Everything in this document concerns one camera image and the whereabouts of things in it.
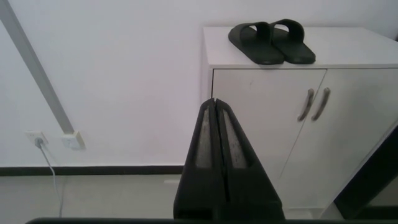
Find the floor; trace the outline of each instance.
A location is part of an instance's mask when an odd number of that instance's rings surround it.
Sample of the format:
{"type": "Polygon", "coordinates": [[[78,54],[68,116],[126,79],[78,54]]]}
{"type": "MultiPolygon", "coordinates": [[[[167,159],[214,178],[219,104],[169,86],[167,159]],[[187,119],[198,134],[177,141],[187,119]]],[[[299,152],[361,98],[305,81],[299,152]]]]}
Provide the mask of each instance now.
{"type": "MultiPolygon", "coordinates": [[[[179,179],[179,175],[58,176],[62,217],[173,218],[179,179]]],[[[0,177],[0,223],[57,217],[59,202],[52,181],[51,176],[0,177]]],[[[285,211],[285,215],[314,216],[308,211],[285,211]]],[[[316,216],[341,219],[333,207],[316,216]]]]}

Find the power cord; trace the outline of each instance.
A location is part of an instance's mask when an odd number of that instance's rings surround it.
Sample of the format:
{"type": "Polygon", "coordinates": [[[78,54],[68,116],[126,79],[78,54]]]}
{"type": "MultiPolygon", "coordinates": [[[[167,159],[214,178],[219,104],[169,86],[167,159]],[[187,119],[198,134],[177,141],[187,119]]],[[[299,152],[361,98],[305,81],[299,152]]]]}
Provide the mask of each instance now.
{"type": "Polygon", "coordinates": [[[45,155],[45,153],[44,153],[44,151],[43,151],[43,147],[42,147],[43,143],[44,143],[44,142],[43,142],[43,139],[42,139],[42,138],[36,138],[36,139],[35,139],[35,146],[38,147],[38,148],[42,151],[42,154],[43,154],[43,156],[44,156],[44,159],[46,160],[46,162],[47,162],[47,164],[49,165],[49,168],[50,168],[50,170],[51,170],[51,172],[52,172],[54,190],[55,190],[55,193],[57,193],[58,200],[60,201],[60,210],[59,210],[58,215],[59,215],[59,217],[61,218],[61,217],[62,217],[62,206],[63,206],[63,202],[62,202],[62,198],[61,198],[60,194],[58,193],[57,181],[56,181],[56,179],[55,179],[55,172],[54,172],[54,170],[52,169],[52,166],[51,166],[51,164],[50,164],[50,162],[49,162],[49,159],[47,158],[47,156],[45,155]]]}

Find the black slipper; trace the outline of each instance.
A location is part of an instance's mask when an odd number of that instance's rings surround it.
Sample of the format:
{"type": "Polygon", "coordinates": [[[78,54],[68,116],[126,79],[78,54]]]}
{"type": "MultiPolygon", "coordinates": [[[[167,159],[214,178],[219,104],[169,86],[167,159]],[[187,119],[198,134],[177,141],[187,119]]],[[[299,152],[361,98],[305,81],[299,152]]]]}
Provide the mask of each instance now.
{"type": "Polygon", "coordinates": [[[239,24],[228,34],[228,39],[250,60],[260,65],[284,62],[284,56],[271,45],[272,30],[266,22],[239,24]]]}
{"type": "Polygon", "coordinates": [[[296,21],[282,19],[271,23],[272,44],[282,52],[285,61],[295,64],[311,64],[315,62],[315,54],[304,43],[304,28],[296,21]],[[289,31],[275,28],[275,25],[286,26],[289,31]]]}

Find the cabinet handle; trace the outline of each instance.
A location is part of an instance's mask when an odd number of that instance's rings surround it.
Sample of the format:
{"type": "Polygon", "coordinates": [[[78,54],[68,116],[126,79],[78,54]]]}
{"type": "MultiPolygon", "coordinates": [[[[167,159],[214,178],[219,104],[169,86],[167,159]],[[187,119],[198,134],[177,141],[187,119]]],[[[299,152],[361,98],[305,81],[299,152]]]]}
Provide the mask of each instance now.
{"type": "Polygon", "coordinates": [[[315,94],[315,92],[314,92],[313,89],[309,89],[308,90],[307,101],[305,103],[305,108],[303,110],[303,113],[300,116],[298,116],[298,118],[297,118],[298,121],[304,120],[304,118],[307,116],[308,112],[310,111],[311,106],[312,106],[312,102],[313,102],[314,94],[315,94]]]}
{"type": "Polygon", "coordinates": [[[325,106],[328,103],[329,95],[330,95],[330,89],[325,88],[323,90],[323,98],[322,98],[321,105],[319,106],[317,113],[315,115],[313,115],[311,118],[313,121],[316,121],[321,116],[323,109],[325,109],[325,106]]]}

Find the wall outlet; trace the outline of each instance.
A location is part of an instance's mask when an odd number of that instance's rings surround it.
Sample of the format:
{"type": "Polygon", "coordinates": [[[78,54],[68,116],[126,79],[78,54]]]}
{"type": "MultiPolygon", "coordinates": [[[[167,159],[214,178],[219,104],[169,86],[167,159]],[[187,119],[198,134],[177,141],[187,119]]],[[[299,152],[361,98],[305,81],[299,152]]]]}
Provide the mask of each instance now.
{"type": "Polygon", "coordinates": [[[65,147],[70,149],[85,148],[85,143],[83,142],[83,138],[81,137],[78,131],[75,131],[73,134],[64,134],[62,136],[62,143],[65,147]]]}
{"type": "Polygon", "coordinates": [[[31,141],[32,144],[35,144],[36,138],[43,139],[43,144],[49,143],[41,131],[26,131],[25,134],[26,134],[27,138],[29,138],[29,140],[31,141]]]}

